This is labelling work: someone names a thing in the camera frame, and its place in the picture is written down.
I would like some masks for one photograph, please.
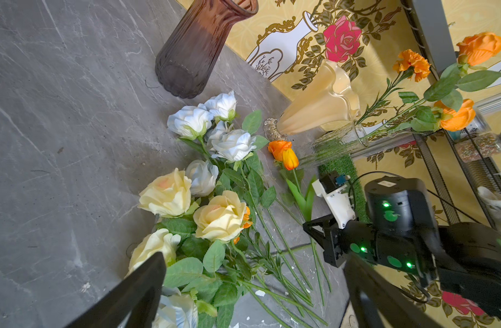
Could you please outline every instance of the gray marble table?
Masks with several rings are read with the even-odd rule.
[[[0,327],[62,327],[121,281],[127,248],[154,223],[137,194],[196,158],[167,130],[168,115],[230,89],[243,116],[288,105],[226,47],[196,99],[167,93],[155,54],[184,12],[174,0],[0,0]],[[275,183],[270,156],[260,158]],[[291,246],[309,241],[273,210]],[[328,212],[319,202],[313,214]],[[315,282],[316,312],[338,326],[341,269],[327,266],[334,291],[323,307],[311,251],[296,255]],[[279,327],[250,295],[236,324]]]

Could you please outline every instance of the white rose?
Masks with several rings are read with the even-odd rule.
[[[251,134],[240,128],[222,135],[220,140],[212,141],[212,148],[217,154],[212,155],[213,158],[221,157],[229,161],[241,161],[253,149],[256,137],[251,137]]]
[[[173,295],[162,295],[152,328],[196,328],[198,307],[189,294],[181,294],[179,289],[162,288],[173,291]]]
[[[218,122],[215,128],[207,132],[207,150],[213,151],[214,148],[212,148],[212,141],[221,140],[221,137],[224,134],[232,130],[234,130],[234,124],[229,124],[225,121]]]
[[[167,267],[173,265],[176,262],[176,248],[180,241],[180,235],[173,235],[167,229],[159,229],[155,233],[151,233],[132,252],[128,264],[128,274],[136,270],[156,252],[163,253]]]
[[[221,121],[232,121],[236,116],[236,97],[234,90],[227,93],[221,93],[205,102],[208,111],[214,114],[214,117]]]
[[[215,196],[208,205],[194,212],[194,222],[198,226],[196,237],[210,241],[234,239],[243,230],[245,213],[246,204],[240,201],[238,194],[225,190],[221,196]]]
[[[185,213],[190,207],[190,187],[192,180],[185,171],[160,176],[139,193],[138,207],[163,217],[175,217]]]
[[[209,161],[192,161],[185,171],[185,175],[192,180],[191,194],[194,197],[205,197],[212,193],[219,172],[218,167]]]
[[[213,119],[214,115],[204,108],[185,106],[176,114],[169,116],[167,126],[170,131],[194,140],[206,133],[207,129],[212,126]]]

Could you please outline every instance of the orange petals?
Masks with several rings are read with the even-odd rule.
[[[476,112],[473,109],[475,102],[471,99],[464,99],[462,107],[458,112],[444,105],[443,102],[435,102],[435,107],[444,109],[445,115],[452,115],[452,118],[440,121],[440,125],[447,131],[458,131],[466,128],[475,118]]]
[[[287,149],[284,152],[283,164],[285,168],[289,171],[295,169],[300,164],[300,162],[298,161],[298,157],[294,153],[294,150],[292,150],[291,148]]]
[[[290,141],[271,141],[269,142],[269,152],[271,152],[276,161],[283,161],[283,153],[293,147],[293,143]]]
[[[421,80],[429,76],[429,73],[431,73],[431,71],[429,71],[429,67],[431,67],[431,65],[429,64],[427,59],[412,51],[411,49],[400,52],[398,57],[402,60],[398,60],[396,64],[394,64],[393,69],[397,72],[403,72],[413,66],[414,73],[416,74],[416,82],[420,82]]]
[[[467,63],[476,66],[501,51],[501,37],[492,32],[484,32],[465,37],[457,46],[460,48],[460,55],[467,55]]]

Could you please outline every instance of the yellow vase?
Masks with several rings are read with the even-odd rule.
[[[313,82],[283,112],[276,128],[293,135],[334,121],[352,122],[359,114],[359,98],[349,76],[338,63],[324,59]]]

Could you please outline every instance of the brown glass vase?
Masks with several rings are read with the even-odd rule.
[[[199,95],[234,23],[257,12],[257,0],[195,0],[155,59],[165,90],[180,98]]]

